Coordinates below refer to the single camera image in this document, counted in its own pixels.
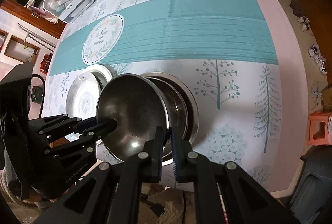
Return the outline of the pink steel bowl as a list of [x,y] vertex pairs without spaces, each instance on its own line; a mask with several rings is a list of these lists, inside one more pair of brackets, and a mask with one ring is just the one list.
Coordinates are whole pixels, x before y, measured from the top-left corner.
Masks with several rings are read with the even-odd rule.
[[183,139],[187,140],[190,144],[193,144],[199,130],[199,109],[188,86],[186,86],[178,77],[169,73],[153,71],[143,73],[141,76],[145,78],[161,79],[173,86],[180,93],[188,111],[188,129],[187,134]]

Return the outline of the patterned teal tablecloth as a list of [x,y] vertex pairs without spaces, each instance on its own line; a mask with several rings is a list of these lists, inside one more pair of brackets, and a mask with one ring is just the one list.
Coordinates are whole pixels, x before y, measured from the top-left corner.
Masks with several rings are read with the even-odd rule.
[[95,64],[176,76],[199,109],[195,150],[239,163],[269,191],[291,184],[308,96],[278,0],[95,0],[61,35],[43,115],[64,113],[75,77]]

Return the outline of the large white plate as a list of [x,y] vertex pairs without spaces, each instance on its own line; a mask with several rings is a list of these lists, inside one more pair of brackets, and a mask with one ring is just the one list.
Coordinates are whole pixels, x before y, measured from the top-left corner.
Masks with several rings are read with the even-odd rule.
[[106,66],[101,64],[90,65],[81,71],[81,74],[83,73],[92,74],[98,81],[101,89],[103,89],[104,86],[106,86],[107,83],[113,79],[111,71]]

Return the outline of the small steel bowl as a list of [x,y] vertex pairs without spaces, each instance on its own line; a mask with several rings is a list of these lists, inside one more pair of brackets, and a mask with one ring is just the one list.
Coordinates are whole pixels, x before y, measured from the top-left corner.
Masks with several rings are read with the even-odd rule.
[[102,89],[97,109],[99,122],[114,119],[117,127],[103,138],[104,146],[119,161],[143,150],[157,127],[171,123],[166,99],[155,84],[136,74],[122,74]]

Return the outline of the orange plastic stool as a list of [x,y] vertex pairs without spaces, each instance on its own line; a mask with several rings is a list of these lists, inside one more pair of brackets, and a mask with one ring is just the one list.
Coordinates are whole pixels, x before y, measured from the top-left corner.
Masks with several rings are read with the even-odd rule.
[[307,145],[331,145],[331,112],[315,111],[308,116],[309,138]]

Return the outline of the white patterned deep plate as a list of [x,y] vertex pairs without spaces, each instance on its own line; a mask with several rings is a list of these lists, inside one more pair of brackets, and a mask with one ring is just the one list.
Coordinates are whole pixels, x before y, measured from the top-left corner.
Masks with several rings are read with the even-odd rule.
[[101,88],[92,73],[78,75],[70,86],[65,111],[69,117],[82,120],[95,117]]

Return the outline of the red basket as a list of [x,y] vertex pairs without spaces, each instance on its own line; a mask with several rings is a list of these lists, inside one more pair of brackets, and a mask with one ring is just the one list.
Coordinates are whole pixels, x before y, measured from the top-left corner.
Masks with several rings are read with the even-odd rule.
[[40,72],[43,74],[48,73],[48,69],[50,67],[50,63],[53,57],[53,53],[50,54],[44,54],[42,61],[40,62]]

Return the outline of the blue steel bowl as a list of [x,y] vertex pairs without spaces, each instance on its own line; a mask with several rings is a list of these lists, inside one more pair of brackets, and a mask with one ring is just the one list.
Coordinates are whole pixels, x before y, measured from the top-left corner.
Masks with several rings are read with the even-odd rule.
[[159,76],[147,76],[146,78],[163,93],[171,113],[170,126],[178,127],[180,137],[185,138],[189,127],[189,111],[185,92],[172,80]]

